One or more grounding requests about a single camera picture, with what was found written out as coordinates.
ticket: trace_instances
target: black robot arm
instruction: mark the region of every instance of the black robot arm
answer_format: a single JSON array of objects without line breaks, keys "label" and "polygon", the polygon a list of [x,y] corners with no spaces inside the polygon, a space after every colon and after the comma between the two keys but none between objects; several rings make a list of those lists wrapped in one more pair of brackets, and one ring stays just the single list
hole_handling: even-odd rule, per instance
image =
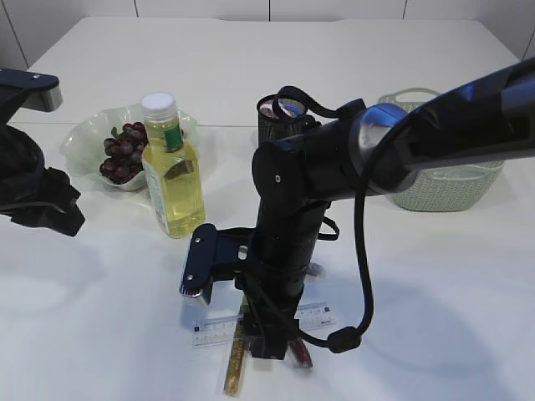
[{"label": "black robot arm", "polygon": [[[299,92],[285,87],[278,96]],[[301,94],[310,109],[319,109]],[[273,111],[280,120],[303,117],[285,115],[278,96]],[[535,59],[454,89],[410,114],[392,104],[366,109],[361,101],[327,111],[337,119],[258,147],[252,178],[261,204],[254,229],[203,225],[191,240],[182,294],[206,305],[214,281],[235,279],[252,305],[244,324],[256,338],[254,357],[281,359],[296,337],[334,353],[359,346],[373,316],[364,198],[408,189],[419,170],[535,155]],[[364,316],[358,327],[319,340],[301,332],[293,316],[324,212],[332,201],[348,198],[355,198]]]},{"label": "black robot arm", "polygon": [[49,112],[61,103],[58,78],[0,69],[0,214],[74,236],[84,224],[80,193],[63,171],[45,168],[43,152],[26,133],[8,125],[20,107]]}]

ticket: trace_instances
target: white bowl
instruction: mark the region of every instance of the white bowl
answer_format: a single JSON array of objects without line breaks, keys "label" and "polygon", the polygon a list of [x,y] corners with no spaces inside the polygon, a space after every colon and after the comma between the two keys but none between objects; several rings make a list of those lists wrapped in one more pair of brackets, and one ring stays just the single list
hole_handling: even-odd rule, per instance
[{"label": "white bowl", "polygon": [[[199,135],[195,119],[182,111],[179,111],[179,117],[185,137],[197,147]],[[75,177],[87,175],[121,190],[138,190],[146,186],[144,171],[124,184],[115,184],[99,172],[100,164],[108,157],[104,153],[104,139],[111,137],[111,129],[114,127],[121,129],[124,124],[136,121],[143,121],[139,104],[102,110],[76,125],[70,130],[69,136],[59,150],[59,153],[67,159],[67,172]]]}]

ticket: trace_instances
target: pen holder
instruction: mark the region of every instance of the pen holder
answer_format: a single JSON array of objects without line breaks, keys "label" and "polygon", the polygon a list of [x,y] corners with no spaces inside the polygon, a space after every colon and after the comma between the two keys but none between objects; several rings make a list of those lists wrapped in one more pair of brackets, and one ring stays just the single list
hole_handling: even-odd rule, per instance
[{"label": "pen holder", "polygon": [[[257,103],[259,145],[264,140],[281,140],[302,134],[309,127],[316,125],[316,120],[312,115],[304,115],[301,119],[293,123],[282,122],[272,109],[274,97],[274,94],[270,94],[260,99]],[[298,117],[299,115],[306,114],[308,111],[301,102],[290,98],[280,98],[279,104],[284,113],[292,117]]]}]

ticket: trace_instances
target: ruler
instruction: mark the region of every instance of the ruler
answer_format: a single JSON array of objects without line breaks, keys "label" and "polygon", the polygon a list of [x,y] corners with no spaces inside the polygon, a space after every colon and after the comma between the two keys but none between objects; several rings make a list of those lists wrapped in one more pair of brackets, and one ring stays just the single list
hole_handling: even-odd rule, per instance
[{"label": "ruler", "polygon": [[[305,332],[331,327],[335,324],[333,313],[326,302],[299,306],[295,312],[295,318],[299,319],[299,327]],[[234,315],[196,321],[192,328],[193,348],[231,343],[236,324],[240,319],[242,319],[241,315]]]}]

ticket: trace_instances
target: grape bunch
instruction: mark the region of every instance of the grape bunch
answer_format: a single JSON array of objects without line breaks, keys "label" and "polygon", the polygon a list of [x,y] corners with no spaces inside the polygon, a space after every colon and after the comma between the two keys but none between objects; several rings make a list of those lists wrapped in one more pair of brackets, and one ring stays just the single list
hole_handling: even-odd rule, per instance
[{"label": "grape bunch", "polygon": [[145,126],[141,122],[123,125],[122,132],[114,127],[113,138],[104,140],[104,152],[108,159],[100,165],[100,174],[115,184],[124,184],[143,170],[141,154],[148,139]]}]

